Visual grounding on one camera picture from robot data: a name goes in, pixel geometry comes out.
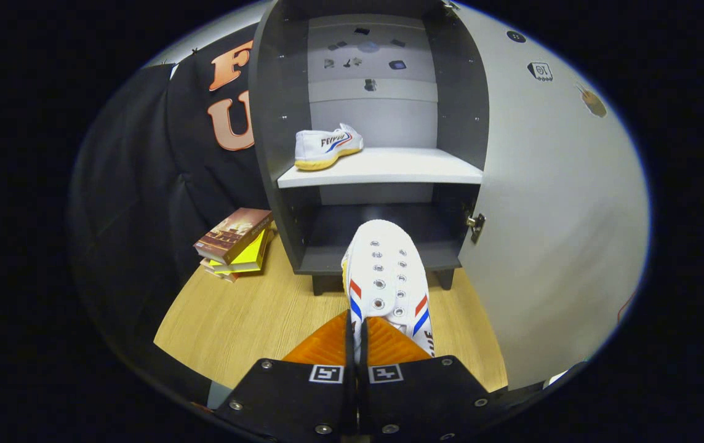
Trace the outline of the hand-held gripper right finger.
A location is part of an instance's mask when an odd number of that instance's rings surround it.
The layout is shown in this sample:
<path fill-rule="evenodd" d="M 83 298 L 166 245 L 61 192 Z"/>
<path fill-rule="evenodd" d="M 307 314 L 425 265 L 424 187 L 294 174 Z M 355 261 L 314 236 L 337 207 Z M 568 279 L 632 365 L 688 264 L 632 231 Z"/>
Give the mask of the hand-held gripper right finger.
<path fill-rule="evenodd" d="M 361 325 L 360 432 L 372 441 L 470 441 L 492 426 L 493 396 L 453 355 L 373 365 Z"/>

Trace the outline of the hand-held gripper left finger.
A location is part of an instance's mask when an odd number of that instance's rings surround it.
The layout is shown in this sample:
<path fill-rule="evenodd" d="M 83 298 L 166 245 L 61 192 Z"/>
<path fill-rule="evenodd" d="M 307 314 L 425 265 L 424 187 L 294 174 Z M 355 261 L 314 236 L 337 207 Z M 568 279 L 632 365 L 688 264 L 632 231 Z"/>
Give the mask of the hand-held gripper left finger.
<path fill-rule="evenodd" d="M 223 423 L 264 441 L 341 441 L 358 430 L 353 325 L 344 311 L 291 359 L 262 358 L 216 409 Z"/>

